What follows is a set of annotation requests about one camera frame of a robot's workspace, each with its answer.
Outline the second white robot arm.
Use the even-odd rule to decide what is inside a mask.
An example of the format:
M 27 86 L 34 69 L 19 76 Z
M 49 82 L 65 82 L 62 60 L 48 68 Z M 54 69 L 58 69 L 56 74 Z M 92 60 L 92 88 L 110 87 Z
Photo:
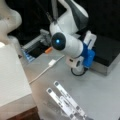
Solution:
M 0 42 L 9 44 L 8 34 L 17 29 L 21 23 L 21 15 L 11 9 L 5 0 L 0 0 Z

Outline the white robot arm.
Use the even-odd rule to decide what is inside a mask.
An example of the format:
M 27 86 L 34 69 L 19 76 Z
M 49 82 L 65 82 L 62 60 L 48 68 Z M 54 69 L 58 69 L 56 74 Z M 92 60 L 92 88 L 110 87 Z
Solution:
M 52 47 L 66 56 L 66 63 L 75 76 L 82 76 L 92 65 L 97 36 L 90 31 L 84 33 L 83 39 L 74 34 L 84 30 L 88 23 L 88 13 L 74 0 L 58 0 L 66 12 L 50 24 Z

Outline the blue white gripper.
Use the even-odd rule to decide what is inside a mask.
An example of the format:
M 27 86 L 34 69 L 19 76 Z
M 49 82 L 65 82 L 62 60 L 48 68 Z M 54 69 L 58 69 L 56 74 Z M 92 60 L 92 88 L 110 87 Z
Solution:
M 86 35 L 82 41 L 83 51 L 78 58 L 66 57 L 66 63 L 71 67 L 71 73 L 75 76 L 82 76 L 91 67 L 95 52 L 93 46 L 97 36 L 92 34 L 90 31 L 86 32 Z

